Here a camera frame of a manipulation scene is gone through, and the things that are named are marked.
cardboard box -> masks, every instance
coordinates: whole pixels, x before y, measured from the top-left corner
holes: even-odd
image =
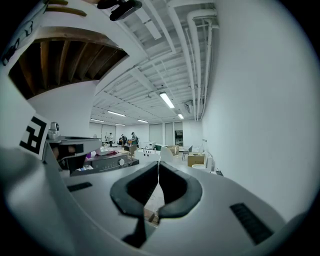
[[[192,167],[192,165],[203,165],[205,163],[204,155],[197,155],[195,153],[190,153],[188,155],[188,166]]]

exposed wooden ceiling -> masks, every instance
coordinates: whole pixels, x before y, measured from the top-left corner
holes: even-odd
[[[26,99],[74,83],[100,80],[127,53],[103,34],[72,27],[41,28],[9,76]]]

white chair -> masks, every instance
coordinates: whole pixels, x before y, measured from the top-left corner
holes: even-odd
[[[174,155],[172,154],[171,150],[165,146],[161,147],[160,157],[161,161],[165,162],[172,162],[174,159]]]

white wall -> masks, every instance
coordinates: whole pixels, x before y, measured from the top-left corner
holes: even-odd
[[[28,100],[35,111],[57,122],[63,136],[88,137],[96,85],[79,82],[46,91]]]
[[[164,144],[165,145],[174,145],[174,130],[173,130],[173,123],[168,122],[164,124]]]
[[[203,136],[226,177],[289,221],[319,186],[319,64],[277,3],[218,0],[217,11]]]
[[[149,139],[152,142],[163,144],[163,124],[150,124],[149,125]]]
[[[89,123],[89,137],[93,138],[96,135],[97,138],[102,138],[102,124],[90,122]]]
[[[202,123],[200,121],[195,122],[194,120],[184,120],[182,122],[183,130],[183,147],[189,148],[193,146],[197,148],[202,144],[203,133]]]

black camera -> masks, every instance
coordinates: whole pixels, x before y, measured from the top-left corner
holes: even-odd
[[[101,0],[97,7],[98,9],[108,9],[115,5],[119,6],[111,11],[110,20],[113,22],[124,19],[142,7],[142,3],[136,0]]]

